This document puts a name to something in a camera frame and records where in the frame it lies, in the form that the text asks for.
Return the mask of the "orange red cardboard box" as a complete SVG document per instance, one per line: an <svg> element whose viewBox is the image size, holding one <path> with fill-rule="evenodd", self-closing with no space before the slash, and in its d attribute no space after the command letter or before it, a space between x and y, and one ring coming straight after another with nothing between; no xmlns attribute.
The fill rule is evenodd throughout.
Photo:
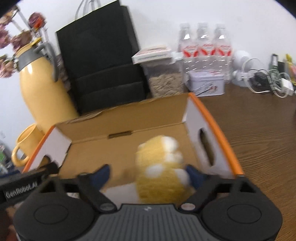
<svg viewBox="0 0 296 241"><path fill-rule="evenodd" d="M148 139L174 137L186 163L208 174L243 174L227 138L194 94L148 99L105 109L52 126L27 162L36 169L44 156L60 167L62 178L111 166L109 186L134 180L135 153Z"/></svg>

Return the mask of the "left water bottle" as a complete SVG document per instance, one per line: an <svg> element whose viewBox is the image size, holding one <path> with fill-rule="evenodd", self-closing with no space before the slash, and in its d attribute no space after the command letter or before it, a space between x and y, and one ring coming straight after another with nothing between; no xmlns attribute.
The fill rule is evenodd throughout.
<svg viewBox="0 0 296 241"><path fill-rule="evenodd" d="M184 75L194 67L194 60L198 53L197 41L191 31L189 23L180 24L178 51L183 54Z"/></svg>

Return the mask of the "white tin box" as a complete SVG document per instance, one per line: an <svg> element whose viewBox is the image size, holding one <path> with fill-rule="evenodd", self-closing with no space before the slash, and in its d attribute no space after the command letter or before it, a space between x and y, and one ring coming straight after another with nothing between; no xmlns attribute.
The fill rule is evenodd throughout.
<svg viewBox="0 0 296 241"><path fill-rule="evenodd" d="M198 97L217 96L225 93L224 75L220 71L204 70L188 73L188 89Z"/></svg>

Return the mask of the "yellow ceramic mug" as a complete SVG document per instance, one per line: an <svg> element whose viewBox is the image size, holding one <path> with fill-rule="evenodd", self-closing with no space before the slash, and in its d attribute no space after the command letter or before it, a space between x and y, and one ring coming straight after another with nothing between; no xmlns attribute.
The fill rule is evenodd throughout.
<svg viewBox="0 0 296 241"><path fill-rule="evenodd" d="M16 140L16 146L11 153L12 163L16 167L25 166L37 148L39 142L41 142L43 136L44 133L39 130L35 123L28 126ZM24 159L18 158L18 150L21 150L26 156Z"/></svg>

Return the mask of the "black paper bag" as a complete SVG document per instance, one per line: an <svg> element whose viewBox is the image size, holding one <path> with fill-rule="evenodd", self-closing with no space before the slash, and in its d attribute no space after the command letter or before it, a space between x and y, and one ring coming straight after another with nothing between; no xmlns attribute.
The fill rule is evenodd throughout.
<svg viewBox="0 0 296 241"><path fill-rule="evenodd" d="M139 45L127 6L109 3L56 35L80 114L146 99L144 71L132 62Z"/></svg>

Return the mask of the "water bottle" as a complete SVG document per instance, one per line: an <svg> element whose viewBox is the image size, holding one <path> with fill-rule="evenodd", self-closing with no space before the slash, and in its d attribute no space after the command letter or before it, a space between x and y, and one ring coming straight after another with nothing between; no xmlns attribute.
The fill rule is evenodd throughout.
<svg viewBox="0 0 296 241"><path fill-rule="evenodd" d="M210 70L215 48L209 33L208 23L198 23L197 44L199 68L202 70Z"/></svg>
<svg viewBox="0 0 296 241"><path fill-rule="evenodd" d="M189 23L180 24L178 51L183 54L184 75L194 67L194 60L198 53L197 41L191 31Z"/></svg>
<svg viewBox="0 0 296 241"><path fill-rule="evenodd" d="M232 44L224 24L216 25L213 42L217 67L224 75L225 83L230 83L232 70Z"/></svg>

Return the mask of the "yellow white plush toy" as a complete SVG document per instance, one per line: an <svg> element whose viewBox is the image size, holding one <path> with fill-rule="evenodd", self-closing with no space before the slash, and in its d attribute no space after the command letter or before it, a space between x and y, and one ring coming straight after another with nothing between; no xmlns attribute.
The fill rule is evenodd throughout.
<svg viewBox="0 0 296 241"><path fill-rule="evenodd" d="M193 193L175 138L159 135L138 146L135 181L108 188L106 197L121 204L181 204Z"/></svg>

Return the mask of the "middle water bottle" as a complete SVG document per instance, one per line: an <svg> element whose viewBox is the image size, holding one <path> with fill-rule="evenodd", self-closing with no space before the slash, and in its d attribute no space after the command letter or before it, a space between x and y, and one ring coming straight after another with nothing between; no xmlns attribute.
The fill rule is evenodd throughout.
<svg viewBox="0 0 296 241"><path fill-rule="evenodd" d="M210 70L215 48L209 33L208 23L198 23L197 44L199 68L202 70Z"/></svg>

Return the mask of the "clear seed container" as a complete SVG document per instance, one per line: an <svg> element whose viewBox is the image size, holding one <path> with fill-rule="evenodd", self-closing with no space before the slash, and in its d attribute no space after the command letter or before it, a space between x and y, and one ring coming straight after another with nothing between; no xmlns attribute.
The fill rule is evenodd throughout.
<svg viewBox="0 0 296 241"><path fill-rule="evenodd" d="M183 54L167 46L142 49L132 56L133 64L142 66L154 98L185 92Z"/></svg>

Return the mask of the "dried pink flowers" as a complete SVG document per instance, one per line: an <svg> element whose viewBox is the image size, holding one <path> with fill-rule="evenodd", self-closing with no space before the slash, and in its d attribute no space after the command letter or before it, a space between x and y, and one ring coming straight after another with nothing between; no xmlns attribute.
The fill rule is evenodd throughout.
<svg viewBox="0 0 296 241"><path fill-rule="evenodd" d="M14 25L19 33L13 36L8 30L9 25ZM46 18L41 13L34 12L25 18L20 8L15 5L1 16L1 49L11 46L14 52L12 56L1 56L1 78L12 77L17 71L17 51L32 43L34 39L41 39L42 32L46 32Z"/></svg>

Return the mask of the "right water bottle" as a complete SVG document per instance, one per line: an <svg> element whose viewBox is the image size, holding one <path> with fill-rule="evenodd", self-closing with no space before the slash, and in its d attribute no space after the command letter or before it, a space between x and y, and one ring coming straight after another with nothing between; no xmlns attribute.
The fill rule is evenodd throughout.
<svg viewBox="0 0 296 241"><path fill-rule="evenodd" d="M224 75L225 83L230 83L232 70L232 44L224 24L216 25L213 42L217 67Z"/></svg>

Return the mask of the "yellow thermos jug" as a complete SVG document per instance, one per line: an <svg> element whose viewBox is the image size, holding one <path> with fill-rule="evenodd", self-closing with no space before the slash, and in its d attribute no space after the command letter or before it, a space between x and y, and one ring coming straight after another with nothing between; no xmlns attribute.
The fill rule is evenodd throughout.
<svg viewBox="0 0 296 241"><path fill-rule="evenodd" d="M39 129L46 133L57 123L79 116L59 76L52 45L37 38L16 57L22 97Z"/></svg>

